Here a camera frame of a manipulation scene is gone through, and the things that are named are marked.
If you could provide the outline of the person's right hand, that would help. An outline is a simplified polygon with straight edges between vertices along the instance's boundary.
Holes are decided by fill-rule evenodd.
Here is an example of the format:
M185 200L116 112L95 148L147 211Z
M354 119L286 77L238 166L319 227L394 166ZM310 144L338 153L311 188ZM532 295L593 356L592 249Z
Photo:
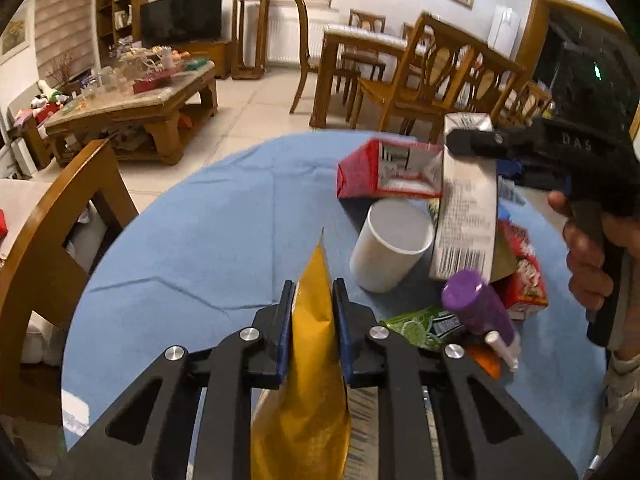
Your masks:
M548 195L551 208L568 218L563 238L568 248L567 265L572 272L570 291L588 310L599 310L605 298L613 292L613 280L603 270L605 256L595 242L578 229L572 220L568 198L553 191ZM634 270L639 267L639 222L628 218L603 215L603 233L616 246L626 249L634 258Z

